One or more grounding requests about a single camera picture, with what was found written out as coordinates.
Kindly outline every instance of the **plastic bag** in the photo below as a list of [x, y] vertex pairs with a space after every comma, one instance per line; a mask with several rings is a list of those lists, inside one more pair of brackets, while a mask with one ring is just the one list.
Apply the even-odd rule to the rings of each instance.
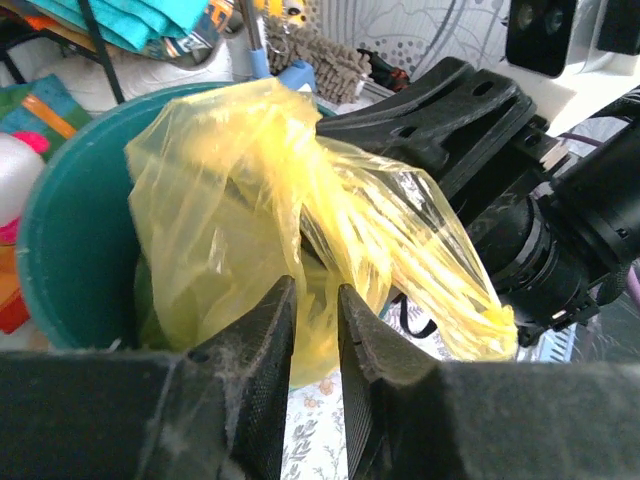
[[394, 284], [459, 359], [512, 358], [513, 312], [436, 183], [316, 138], [319, 118], [311, 97], [262, 80], [174, 100], [127, 146], [130, 206], [171, 348], [208, 339], [289, 274], [294, 386], [338, 365], [344, 283], [374, 312]]

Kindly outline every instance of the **gray microfiber mop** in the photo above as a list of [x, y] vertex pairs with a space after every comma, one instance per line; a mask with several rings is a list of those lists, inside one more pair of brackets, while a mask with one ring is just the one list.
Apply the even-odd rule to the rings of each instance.
[[265, 19], [267, 54], [271, 73], [277, 75], [295, 60], [313, 66], [318, 95], [331, 103], [353, 103], [371, 73], [369, 56], [355, 48], [335, 43], [306, 27], [297, 27], [277, 17]]

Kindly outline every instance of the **black cylindrical motor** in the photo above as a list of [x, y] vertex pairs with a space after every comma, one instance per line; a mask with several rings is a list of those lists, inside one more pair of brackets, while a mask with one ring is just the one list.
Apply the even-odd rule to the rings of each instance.
[[475, 245], [518, 312], [520, 343], [597, 313], [589, 289], [640, 256], [640, 122], [504, 213]]

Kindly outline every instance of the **teal towel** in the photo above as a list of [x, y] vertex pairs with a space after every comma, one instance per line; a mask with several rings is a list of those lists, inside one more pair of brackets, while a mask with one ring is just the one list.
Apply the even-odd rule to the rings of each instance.
[[140, 0], [142, 3], [165, 15], [171, 22], [182, 29], [181, 35], [164, 35], [165, 37], [182, 37], [189, 35], [196, 27], [209, 0]]
[[[87, 30], [78, 0], [29, 0], [30, 3]], [[208, 0], [90, 0], [102, 38], [140, 52], [161, 37], [187, 36], [202, 17]]]
[[[58, 1], [30, 0], [30, 3], [63, 18], [82, 30], [87, 30], [82, 14], [67, 8]], [[96, 20], [98, 20], [98, 12], [101, 12], [102, 20], [98, 20], [99, 30], [100, 35], [107, 42], [125, 50], [138, 52], [144, 48], [147, 41], [159, 37], [157, 33], [133, 15], [121, 12], [117, 16], [107, 13], [105, 17], [104, 9], [96, 9], [95, 3], [95, 1], [91, 1], [91, 8], [94, 9]]]

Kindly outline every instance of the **bucket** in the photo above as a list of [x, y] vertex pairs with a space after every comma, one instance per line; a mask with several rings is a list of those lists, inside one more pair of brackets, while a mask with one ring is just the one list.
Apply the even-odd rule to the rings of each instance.
[[127, 102], [84, 127], [48, 163], [22, 216], [16, 255], [27, 308], [55, 347], [138, 346], [140, 245], [125, 145], [170, 100], [226, 85], [185, 85]]

